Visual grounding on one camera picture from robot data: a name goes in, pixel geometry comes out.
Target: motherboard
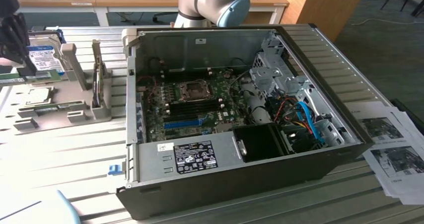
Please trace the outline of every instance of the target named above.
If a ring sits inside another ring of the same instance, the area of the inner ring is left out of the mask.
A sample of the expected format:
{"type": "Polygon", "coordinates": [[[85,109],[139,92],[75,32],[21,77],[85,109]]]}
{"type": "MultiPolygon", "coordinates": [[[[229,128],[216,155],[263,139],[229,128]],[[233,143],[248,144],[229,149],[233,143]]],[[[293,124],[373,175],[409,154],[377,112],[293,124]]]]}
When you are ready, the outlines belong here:
{"type": "Polygon", "coordinates": [[[231,88],[239,87],[235,78],[231,69],[139,77],[147,141],[220,133],[247,125],[243,93],[231,88]]]}

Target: white slatted table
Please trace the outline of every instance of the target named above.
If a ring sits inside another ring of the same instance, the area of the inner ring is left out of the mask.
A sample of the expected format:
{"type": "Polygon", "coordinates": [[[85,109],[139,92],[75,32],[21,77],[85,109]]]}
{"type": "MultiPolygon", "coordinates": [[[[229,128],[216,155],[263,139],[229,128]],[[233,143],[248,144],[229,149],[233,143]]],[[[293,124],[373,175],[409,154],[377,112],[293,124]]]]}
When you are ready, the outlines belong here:
{"type": "MultiPolygon", "coordinates": [[[[85,70],[92,68],[95,62],[91,41],[101,39],[105,66],[113,69],[112,120],[24,135],[28,142],[1,144],[0,186],[37,191],[61,190],[85,224],[423,222],[424,207],[403,206],[397,199],[384,196],[364,160],[339,166],[319,181],[201,207],[193,214],[189,214],[193,211],[181,212],[148,221],[133,221],[115,194],[108,193],[117,187],[123,176],[107,177],[108,165],[125,156],[127,65],[120,41],[123,28],[61,28],[67,41],[77,46],[77,58],[85,70]]],[[[308,25],[288,25],[284,28],[344,102],[387,102],[317,30],[308,25]]],[[[5,91],[9,91],[12,96],[16,89],[3,89],[1,94],[5,96],[5,91]]]]}

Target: green circuit board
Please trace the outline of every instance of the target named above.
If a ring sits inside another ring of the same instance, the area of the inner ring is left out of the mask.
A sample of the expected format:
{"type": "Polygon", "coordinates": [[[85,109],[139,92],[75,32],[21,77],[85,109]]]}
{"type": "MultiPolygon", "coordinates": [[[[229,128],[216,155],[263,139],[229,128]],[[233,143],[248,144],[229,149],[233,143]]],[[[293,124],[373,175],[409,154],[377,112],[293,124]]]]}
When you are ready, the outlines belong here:
{"type": "Polygon", "coordinates": [[[228,86],[235,78],[236,76],[233,75],[224,78],[219,72],[209,77],[207,80],[211,91],[208,99],[221,99],[224,107],[216,111],[196,114],[197,118],[203,120],[200,126],[172,129],[164,128],[164,118],[169,117],[169,113],[167,113],[167,104],[185,103],[189,105],[191,103],[191,101],[180,100],[180,87],[183,82],[165,83],[157,79],[156,88],[153,83],[149,83],[145,86],[144,92],[147,141],[156,142],[183,137],[213,134],[228,131],[232,127],[245,125],[245,115],[240,114],[240,109],[247,109],[243,97],[233,97],[233,100],[237,102],[236,106],[231,99],[228,90],[228,86]]]}

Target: table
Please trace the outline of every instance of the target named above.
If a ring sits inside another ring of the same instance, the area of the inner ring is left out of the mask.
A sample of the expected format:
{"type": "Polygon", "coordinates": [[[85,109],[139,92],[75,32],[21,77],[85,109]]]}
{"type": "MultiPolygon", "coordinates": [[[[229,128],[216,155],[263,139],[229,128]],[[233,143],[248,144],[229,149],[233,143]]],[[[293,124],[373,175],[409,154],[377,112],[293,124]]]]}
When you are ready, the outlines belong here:
{"type": "MultiPolygon", "coordinates": [[[[108,12],[177,12],[179,0],[19,0],[20,12],[92,12],[100,26],[109,26],[108,12]]],[[[279,24],[287,0],[251,0],[251,12],[269,12],[279,24]]]]}
{"type": "MultiPolygon", "coordinates": [[[[339,166],[321,180],[220,204],[137,222],[129,217],[113,191],[123,175],[107,177],[108,165],[125,157],[125,56],[120,40],[127,27],[61,27],[77,46],[83,69],[91,69],[92,39],[101,39],[105,66],[113,69],[112,120],[24,135],[29,142],[0,145],[0,186],[35,191],[59,189],[77,209],[84,224],[144,223],[291,223],[400,224],[419,223],[423,206],[403,206],[384,195],[363,159],[339,166]],[[8,166],[7,158],[19,161],[8,166]]],[[[288,34],[344,102],[389,101],[329,43],[307,24],[284,25],[288,34]]],[[[16,101],[23,86],[0,93],[4,107],[16,101]]],[[[0,137],[7,134],[1,127],[0,137]]]]}

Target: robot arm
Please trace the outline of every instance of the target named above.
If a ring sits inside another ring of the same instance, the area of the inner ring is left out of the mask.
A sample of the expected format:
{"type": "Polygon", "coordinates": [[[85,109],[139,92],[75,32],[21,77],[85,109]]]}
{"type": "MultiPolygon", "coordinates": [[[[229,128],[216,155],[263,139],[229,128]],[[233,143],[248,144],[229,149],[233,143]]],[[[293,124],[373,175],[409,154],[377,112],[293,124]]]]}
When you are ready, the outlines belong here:
{"type": "Polygon", "coordinates": [[[35,75],[36,67],[28,57],[29,38],[17,0],[0,0],[0,65],[17,68],[20,75],[35,75]]]}
{"type": "Polygon", "coordinates": [[[175,27],[239,26],[244,21],[249,0],[179,0],[179,16],[175,27]]]}

